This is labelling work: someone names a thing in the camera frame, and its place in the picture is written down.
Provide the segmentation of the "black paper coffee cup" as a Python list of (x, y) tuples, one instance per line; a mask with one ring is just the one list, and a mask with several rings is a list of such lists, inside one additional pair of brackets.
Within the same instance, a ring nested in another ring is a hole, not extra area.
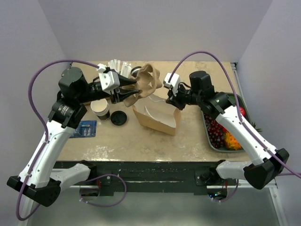
[(139, 70), (141, 69), (141, 66), (137, 66), (137, 67), (134, 67), (131, 72), (130, 72), (130, 75), (134, 78), (137, 77), (137, 74), (139, 72)]

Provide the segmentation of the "cardboard cup carrier top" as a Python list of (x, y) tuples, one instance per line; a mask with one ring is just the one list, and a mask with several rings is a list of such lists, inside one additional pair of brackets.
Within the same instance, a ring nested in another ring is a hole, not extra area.
[(131, 95), (123, 101), (125, 106), (130, 107), (134, 105), (139, 99), (146, 98), (149, 95), (153, 94), (156, 89), (161, 88), (162, 82), (160, 81), (159, 77), (160, 71), (156, 69), (152, 64), (147, 63), (142, 66), (135, 78), (133, 76), (130, 77), (131, 79), (134, 79), (136, 83), (123, 87), (123, 89), (125, 90), (139, 90), (138, 93)]

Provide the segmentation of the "brown paper takeout bag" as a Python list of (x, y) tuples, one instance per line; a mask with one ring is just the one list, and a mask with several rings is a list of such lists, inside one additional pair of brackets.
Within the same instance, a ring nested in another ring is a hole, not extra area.
[(154, 94), (139, 99), (133, 112), (140, 125), (175, 136), (181, 122), (181, 111)]

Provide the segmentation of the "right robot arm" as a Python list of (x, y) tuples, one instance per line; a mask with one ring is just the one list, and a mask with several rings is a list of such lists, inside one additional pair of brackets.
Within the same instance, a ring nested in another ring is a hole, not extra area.
[(163, 81), (164, 87), (169, 90), (166, 103), (179, 110), (186, 105), (199, 106), (203, 113), (234, 136), (250, 158), (249, 162), (221, 160), (210, 172), (210, 181), (220, 185), (226, 179), (242, 179), (256, 189), (263, 189), (282, 172), (284, 167), (279, 160), (287, 162), (289, 153), (264, 139), (244, 118), (239, 106), (228, 94), (214, 90), (210, 75), (205, 71), (193, 72), (189, 79), (190, 88), (185, 89), (178, 74), (167, 73)]

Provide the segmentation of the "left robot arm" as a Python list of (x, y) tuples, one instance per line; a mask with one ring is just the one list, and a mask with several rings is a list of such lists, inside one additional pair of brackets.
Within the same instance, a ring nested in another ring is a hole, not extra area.
[(113, 103), (119, 103), (138, 93), (136, 89), (124, 89), (136, 84), (135, 79), (126, 78), (108, 67), (99, 73), (99, 79), (88, 83), (78, 67), (64, 70), (45, 133), (23, 171), (8, 179), (9, 187), (48, 207), (66, 188), (81, 182), (92, 185), (97, 181), (97, 167), (87, 161), (80, 161), (57, 176), (51, 172), (65, 143), (86, 114), (86, 102), (110, 98)]

